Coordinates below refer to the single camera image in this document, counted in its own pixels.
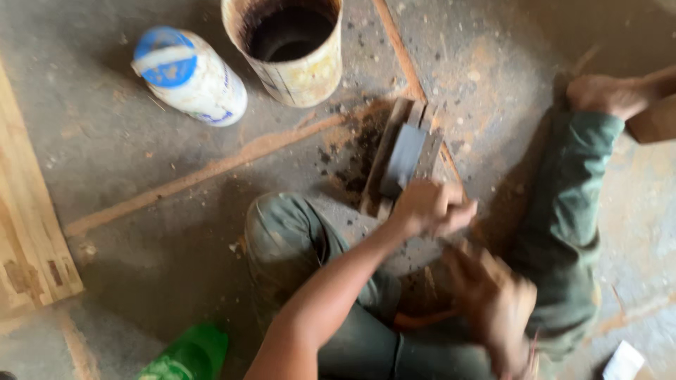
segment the dark green trousers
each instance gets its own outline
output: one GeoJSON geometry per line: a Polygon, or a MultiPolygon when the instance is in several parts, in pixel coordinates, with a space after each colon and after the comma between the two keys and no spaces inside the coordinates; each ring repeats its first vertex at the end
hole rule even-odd
{"type": "MultiPolygon", "coordinates": [[[[549,378],[594,323],[600,298],[592,270],[598,257],[598,198],[605,165],[624,122],[595,112],[558,120],[539,169],[529,211],[504,258],[537,285],[526,334],[537,332],[540,374],[549,378]]],[[[268,194],[249,209],[248,259],[263,333],[305,280],[348,249],[335,228],[303,197],[268,194]]],[[[490,359],[462,318],[404,334],[390,325],[399,281],[376,272],[347,320],[318,355],[325,379],[492,379],[490,359]]]]}

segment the forearm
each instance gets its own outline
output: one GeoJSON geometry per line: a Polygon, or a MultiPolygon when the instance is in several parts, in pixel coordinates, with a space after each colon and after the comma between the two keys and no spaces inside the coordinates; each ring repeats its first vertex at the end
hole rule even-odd
{"type": "Polygon", "coordinates": [[[294,331],[304,344],[319,349],[341,326],[373,272],[408,237],[404,221],[388,220],[310,277],[282,308],[270,329],[294,331]]]}

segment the man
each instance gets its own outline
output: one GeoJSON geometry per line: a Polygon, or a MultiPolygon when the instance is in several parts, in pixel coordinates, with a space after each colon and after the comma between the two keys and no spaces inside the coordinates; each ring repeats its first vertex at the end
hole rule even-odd
{"type": "Polygon", "coordinates": [[[400,284],[379,265],[407,238],[465,227],[462,190],[411,182],[392,216],[352,249],[296,194],[257,199],[246,225],[264,342],[247,380],[546,379],[594,322],[602,177],[625,121],[676,92],[669,71],[573,81],[529,211],[504,261],[446,250],[460,316],[399,334],[400,284]]]}

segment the rusty metal can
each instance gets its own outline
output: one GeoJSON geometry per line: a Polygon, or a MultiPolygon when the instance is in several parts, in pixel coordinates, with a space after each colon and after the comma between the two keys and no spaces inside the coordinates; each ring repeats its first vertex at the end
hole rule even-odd
{"type": "Polygon", "coordinates": [[[281,103],[292,107],[312,107],[326,100],[340,83],[343,72],[341,57],[342,0],[222,0],[223,24],[230,40],[251,64],[268,92],[281,103]],[[270,60],[268,56],[255,54],[252,46],[256,33],[276,15],[296,11],[294,30],[272,29],[265,39],[282,39],[278,45],[292,46],[299,32],[297,28],[308,25],[303,9],[320,14],[331,23],[326,39],[316,48],[295,59],[270,60]]]}

